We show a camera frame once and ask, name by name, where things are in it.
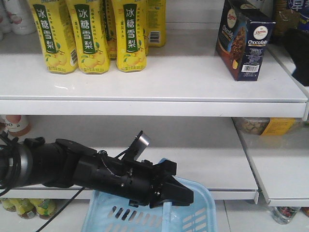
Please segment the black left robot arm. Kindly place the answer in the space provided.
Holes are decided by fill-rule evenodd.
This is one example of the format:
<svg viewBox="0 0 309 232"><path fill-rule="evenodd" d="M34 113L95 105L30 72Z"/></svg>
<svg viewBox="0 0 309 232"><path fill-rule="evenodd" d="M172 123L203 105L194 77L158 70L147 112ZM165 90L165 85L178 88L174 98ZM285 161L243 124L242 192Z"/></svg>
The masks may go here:
<svg viewBox="0 0 309 232"><path fill-rule="evenodd" d="M138 161L149 144L142 134L115 157L66 139L53 143L43 137L27 138L22 143L17 138L2 140L2 194L36 184L57 188L78 185L126 198L133 207L155 208L165 202L189 206L194 201L193 191L175 179L175 162Z"/></svg>

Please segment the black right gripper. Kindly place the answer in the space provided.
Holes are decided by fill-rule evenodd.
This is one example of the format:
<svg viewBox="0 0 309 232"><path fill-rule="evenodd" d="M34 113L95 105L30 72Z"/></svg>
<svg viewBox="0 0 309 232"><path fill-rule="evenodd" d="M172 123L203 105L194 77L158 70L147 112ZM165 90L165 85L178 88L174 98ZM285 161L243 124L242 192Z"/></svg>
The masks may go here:
<svg viewBox="0 0 309 232"><path fill-rule="evenodd" d="M295 64L292 76L303 86L309 85L309 34L298 29L288 29L282 44Z"/></svg>

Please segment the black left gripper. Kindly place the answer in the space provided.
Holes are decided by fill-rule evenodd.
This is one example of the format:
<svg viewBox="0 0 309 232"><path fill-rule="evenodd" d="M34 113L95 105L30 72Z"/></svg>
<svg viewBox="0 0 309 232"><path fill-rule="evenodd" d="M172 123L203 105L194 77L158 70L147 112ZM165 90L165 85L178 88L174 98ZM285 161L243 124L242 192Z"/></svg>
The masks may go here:
<svg viewBox="0 0 309 232"><path fill-rule="evenodd" d="M131 206L155 208L168 202L189 206L194 202L194 192L174 178L176 168L177 164L170 160L152 164L106 155L84 156L78 161L73 182L129 199Z"/></svg>

